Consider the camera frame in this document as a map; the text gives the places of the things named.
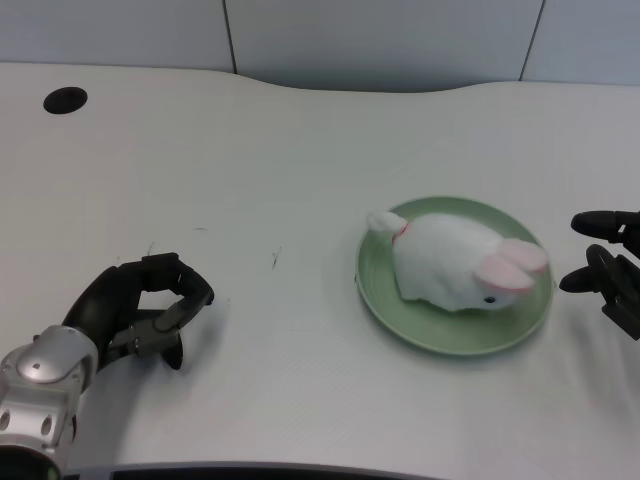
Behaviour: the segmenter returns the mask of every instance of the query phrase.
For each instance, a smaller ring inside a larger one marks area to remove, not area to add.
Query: table surface
[[[64,86],[84,88],[86,106],[46,113],[44,97]],[[524,344],[459,360],[389,334],[354,274],[368,211],[458,195],[526,224],[559,280],[592,243],[569,228],[573,214],[638,209],[639,127],[637,87],[343,93],[2,64],[1,351],[61,322],[106,267],[175,251],[217,294],[185,331],[186,366],[126,359],[101,372],[71,467],[250,460],[635,478],[640,345],[597,295],[558,292]]]

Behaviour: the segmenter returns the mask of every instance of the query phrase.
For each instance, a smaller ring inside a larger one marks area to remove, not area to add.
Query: ceramic plate
[[[518,221],[489,205],[455,197],[412,200],[391,211],[411,221],[427,213],[450,213],[477,220],[505,237],[538,245]],[[548,269],[536,287],[511,307],[448,312],[425,301],[404,301],[393,272],[391,235],[367,232],[356,264],[358,289],[373,314],[396,335],[427,350],[480,355],[509,348],[525,339],[547,317],[554,282]]]

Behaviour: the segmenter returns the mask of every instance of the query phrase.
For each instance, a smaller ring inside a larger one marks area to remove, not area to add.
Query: pink bunny ear
[[[474,274],[486,285],[509,292],[526,292],[533,287],[529,275],[499,255],[486,256]]]
[[[549,257],[539,246],[516,238],[507,238],[498,247],[498,255],[527,272],[542,273]]]

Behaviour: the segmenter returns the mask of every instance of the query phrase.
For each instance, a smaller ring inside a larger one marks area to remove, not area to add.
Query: stuffed bunny
[[[371,213],[369,228],[393,233],[393,260],[400,296],[427,300],[455,312],[497,310],[534,285],[530,274],[548,264],[533,243],[503,238],[457,215],[432,213],[411,223],[391,212]]]

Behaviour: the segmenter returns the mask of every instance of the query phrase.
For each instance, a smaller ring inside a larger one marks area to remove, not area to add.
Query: plate rim
[[[399,203],[399,204],[389,208],[387,211],[393,212],[397,208],[403,207],[404,205],[407,205],[407,204],[413,203],[413,202],[417,202],[417,201],[420,201],[420,200],[436,200],[436,199],[437,200],[463,200],[463,201],[466,201],[466,202],[473,202],[473,203],[477,203],[477,204],[480,204],[480,205],[485,206],[485,207],[492,208],[493,210],[496,210],[496,211],[502,213],[503,215],[506,215],[507,217],[511,218],[516,223],[518,223],[524,230],[527,231],[527,233],[529,235],[531,235],[531,237],[533,237],[533,239],[536,241],[538,246],[542,247],[542,249],[544,249],[546,251],[546,249],[544,248],[544,245],[542,244],[540,239],[535,234],[533,234],[527,228],[527,226],[524,225],[522,222],[520,222],[517,218],[513,217],[512,215],[508,214],[507,212],[505,212],[504,210],[502,210],[500,208],[496,208],[493,205],[490,205],[488,203],[481,202],[481,201],[478,201],[478,200],[474,200],[472,198],[456,197],[456,196],[452,196],[452,195],[435,195],[435,196],[429,196],[429,197],[417,197],[417,198],[414,198],[414,199],[407,200],[405,202]],[[548,272],[549,272],[549,275],[551,277],[551,282],[550,282],[551,286],[549,288],[549,290],[550,290],[549,299],[547,301],[547,304],[545,305],[545,308],[544,308],[544,310],[542,312],[542,315],[540,315],[538,320],[535,323],[533,323],[531,325],[531,327],[529,327],[529,329],[527,329],[520,336],[516,337],[514,340],[511,340],[510,342],[504,343],[504,344],[502,344],[500,346],[497,346],[497,347],[490,347],[490,348],[485,348],[485,349],[476,350],[476,351],[469,351],[469,352],[455,352],[455,351],[451,351],[451,350],[438,348],[438,347],[435,347],[435,346],[432,346],[432,345],[428,345],[428,344],[425,344],[425,343],[420,343],[420,342],[408,337],[407,335],[403,334],[398,329],[396,329],[393,325],[391,325],[386,320],[384,320],[383,316],[373,307],[373,305],[369,301],[369,298],[367,297],[367,295],[364,292],[364,288],[362,286],[362,280],[360,278],[360,252],[362,251],[362,244],[364,243],[364,240],[365,240],[365,238],[367,237],[367,235],[369,234],[370,231],[371,230],[367,228],[367,230],[362,235],[362,238],[360,239],[360,243],[358,244],[358,254],[356,255],[356,284],[358,285],[358,292],[360,294],[360,297],[364,300],[365,304],[367,305],[367,308],[369,309],[369,311],[373,314],[374,317],[376,317],[376,319],[382,325],[384,325],[386,328],[391,330],[395,335],[397,335],[398,337],[402,338],[404,341],[409,342],[410,344],[415,345],[416,347],[419,347],[419,348],[422,348],[424,350],[428,350],[428,351],[431,351],[431,352],[436,352],[436,353],[441,353],[441,354],[446,354],[446,355],[452,355],[452,356],[458,356],[458,357],[470,357],[470,356],[475,356],[475,355],[488,355],[488,354],[491,354],[491,353],[501,352],[501,351],[507,350],[507,349],[517,345],[518,343],[522,342],[523,340],[525,340],[533,332],[535,332],[538,328],[540,328],[542,326],[542,324],[545,323],[545,321],[547,320],[547,318],[549,316],[549,311],[551,310],[551,305],[553,304],[553,299],[554,299],[555,290],[556,290],[554,288],[555,280],[554,280],[554,276],[553,276],[553,270],[552,270],[552,267],[551,267],[551,262],[549,262],[549,266],[548,266]]]

